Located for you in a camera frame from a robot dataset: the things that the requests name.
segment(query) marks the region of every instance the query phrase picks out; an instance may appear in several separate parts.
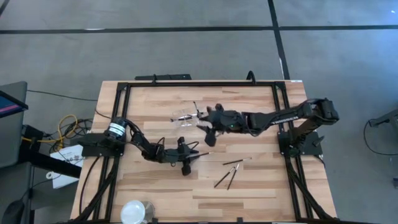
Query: yellow cable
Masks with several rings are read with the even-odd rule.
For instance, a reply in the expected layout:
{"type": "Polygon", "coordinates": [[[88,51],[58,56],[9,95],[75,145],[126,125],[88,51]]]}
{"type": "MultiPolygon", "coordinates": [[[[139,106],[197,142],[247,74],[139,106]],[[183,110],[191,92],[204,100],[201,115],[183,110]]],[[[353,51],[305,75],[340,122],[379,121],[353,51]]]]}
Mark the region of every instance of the yellow cable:
{"type": "MultiPolygon", "coordinates": [[[[58,139],[54,139],[54,140],[38,140],[38,142],[47,142],[47,143],[49,143],[49,142],[61,141],[61,144],[58,146],[58,149],[61,149],[62,148],[63,139],[68,137],[69,135],[71,135],[74,132],[74,130],[76,129],[76,127],[77,127],[77,117],[75,115],[73,115],[73,114],[66,115],[58,123],[57,131],[58,131],[58,134],[60,136],[58,139]],[[62,132],[61,132],[62,123],[63,123],[63,121],[65,121],[67,118],[70,118],[70,117],[75,119],[75,125],[74,125],[73,129],[70,132],[68,132],[65,136],[62,136],[62,132]]],[[[31,139],[28,139],[28,138],[25,138],[25,137],[22,137],[22,140],[30,141],[30,142],[32,141],[31,139]]]]}

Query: paper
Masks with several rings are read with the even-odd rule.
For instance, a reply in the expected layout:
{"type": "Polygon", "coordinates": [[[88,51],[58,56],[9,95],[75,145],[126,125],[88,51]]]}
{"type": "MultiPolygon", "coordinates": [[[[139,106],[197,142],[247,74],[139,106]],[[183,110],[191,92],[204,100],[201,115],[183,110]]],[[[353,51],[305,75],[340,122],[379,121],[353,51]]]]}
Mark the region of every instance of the paper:
{"type": "MultiPolygon", "coordinates": [[[[83,166],[83,158],[81,156],[81,152],[83,150],[83,146],[81,145],[76,145],[76,146],[70,146],[63,148],[59,150],[59,152],[53,152],[51,153],[51,157],[54,159],[59,159],[61,161],[65,161],[67,159],[71,164],[74,164],[76,166],[83,166]]],[[[58,177],[60,174],[56,172],[52,172],[52,187],[54,189],[59,189],[63,186],[66,186],[68,184],[74,183],[78,181],[78,178],[74,177],[69,177],[67,175],[61,175],[58,177]]]]}

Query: black floor stripe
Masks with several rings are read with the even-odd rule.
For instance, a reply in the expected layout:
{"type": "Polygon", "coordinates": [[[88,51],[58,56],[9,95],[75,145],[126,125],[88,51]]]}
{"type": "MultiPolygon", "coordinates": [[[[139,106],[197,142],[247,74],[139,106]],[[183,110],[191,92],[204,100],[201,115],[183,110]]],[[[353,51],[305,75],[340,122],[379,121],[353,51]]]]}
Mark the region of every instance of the black floor stripe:
{"type": "Polygon", "coordinates": [[[281,31],[298,30],[395,30],[398,25],[374,26],[214,26],[214,27],[144,27],[144,28],[110,28],[110,29],[29,29],[29,30],[0,30],[0,34],[117,34],[117,33],[151,33],[151,32],[214,32],[214,31],[262,31],[273,30],[279,45],[278,50],[283,50],[280,40],[281,31]]]}
{"type": "Polygon", "coordinates": [[[383,30],[398,29],[398,25],[371,26],[281,26],[279,30],[383,30]]]}
{"type": "Polygon", "coordinates": [[[108,34],[142,32],[261,31],[273,29],[274,28],[271,26],[148,27],[116,29],[0,30],[0,34],[108,34]]]}
{"type": "Polygon", "coordinates": [[[1,7],[0,7],[0,18],[1,18],[1,15],[4,12],[4,10],[6,9],[6,7],[7,7],[9,2],[10,2],[10,0],[4,0],[4,2],[1,4],[1,7]]]}
{"type": "Polygon", "coordinates": [[[269,11],[271,12],[272,26],[274,28],[275,41],[278,49],[280,63],[282,64],[283,76],[285,80],[290,80],[290,74],[289,74],[289,69],[287,68],[284,45],[282,43],[282,37],[280,36],[279,32],[279,25],[278,25],[278,20],[273,0],[268,0],[268,6],[269,6],[269,11]]]}

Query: monitor screen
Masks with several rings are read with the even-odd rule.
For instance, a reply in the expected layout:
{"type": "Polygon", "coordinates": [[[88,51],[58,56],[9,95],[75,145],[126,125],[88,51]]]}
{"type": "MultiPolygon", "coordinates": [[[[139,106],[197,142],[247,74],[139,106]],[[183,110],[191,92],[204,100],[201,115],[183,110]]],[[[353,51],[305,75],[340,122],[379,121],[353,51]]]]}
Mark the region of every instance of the monitor screen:
{"type": "Polygon", "coordinates": [[[0,91],[0,118],[19,113],[27,109],[28,107],[26,104],[13,98],[7,93],[0,91]]]}

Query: wooden tabletop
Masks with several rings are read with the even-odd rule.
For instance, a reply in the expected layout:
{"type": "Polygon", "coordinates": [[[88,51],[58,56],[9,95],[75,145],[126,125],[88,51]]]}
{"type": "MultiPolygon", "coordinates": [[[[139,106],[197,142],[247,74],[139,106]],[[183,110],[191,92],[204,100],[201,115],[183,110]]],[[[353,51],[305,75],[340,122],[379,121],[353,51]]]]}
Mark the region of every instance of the wooden tabletop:
{"type": "MultiPolygon", "coordinates": [[[[103,82],[97,110],[110,116],[117,82],[103,82]]],[[[290,106],[305,101],[302,82],[286,81],[290,106]]],[[[277,126],[270,127],[254,138],[248,134],[224,134],[218,137],[215,147],[204,143],[205,133],[198,128],[176,128],[170,122],[174,111],[192,108],[196,101],[200,108],[221,103],[226,110],[270,113],[275,111],[270,87],[134,87],[127,119],[135,122],[150,142],[165,137],[166,149],[177,148],[177,139],[199,141],[195,148],[200,152],[214,153],[203,156],[192,164],[192,173],[181,174],[181,165],[149,162],[141,157],[135,146],[126,145],[121,158],[116,184],[112,222],[120,222],[120,211],[130,200],[150,201],[155,207],[155,217],[160,222],[234,222],[236,217],[246,221],[292,221],[294,212],[284,158],[279,154],[277,126]],[[234,165],[222,163],[252,157],[241,163],[230,190],[226,190],[232,175],[218,187],[214,184],[234,165]]],[[[109,119],[95,115],[93,132],[102,133],[109,119]]],[[[78,216],[80,192],[90,165],[95,158],[84,161],[71,218],[78,216]]],[[[302,156],[309,191],[327,213],[336,216],[325,169],[313,156],[302,156]]],[[[85,208],[98,188],[102,158],[88,178],[83,196],[85,208]]],[[[106,199],[101,203],[100,218],[104,217],[106,199]]],[[[305,209],[298,190],[302,216],[305,209]]]]}

